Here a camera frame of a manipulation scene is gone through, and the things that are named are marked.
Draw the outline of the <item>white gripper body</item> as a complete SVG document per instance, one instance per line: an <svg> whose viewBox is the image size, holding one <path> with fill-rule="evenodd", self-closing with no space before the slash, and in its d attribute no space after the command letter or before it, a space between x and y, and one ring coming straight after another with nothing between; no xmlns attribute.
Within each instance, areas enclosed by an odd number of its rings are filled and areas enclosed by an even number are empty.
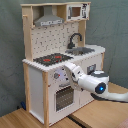
<svg viewBox="0 0 128 128"><path fill-rule="evenodd" d="M75 90L80 90L81 87L78 84L78 79L80 76L84 75L84 71L82 70L82 68L70 62L67 62L64 65L64 68L66 70L71 87Z"/></svg>

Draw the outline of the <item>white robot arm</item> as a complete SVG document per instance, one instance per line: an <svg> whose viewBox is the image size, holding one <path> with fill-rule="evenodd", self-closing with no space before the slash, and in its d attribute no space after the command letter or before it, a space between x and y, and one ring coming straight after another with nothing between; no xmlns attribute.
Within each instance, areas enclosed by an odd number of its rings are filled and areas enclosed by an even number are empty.
<svg viewBox="0 0 128 128"><path fill-rule="evenodd" d="M80 66L70 62L66 63L64 68L73 89L86 90L94 99L99 101L128 103L128 92L119 94L108 91L109 76L103 71L94 71L87 75Z"/></svg>

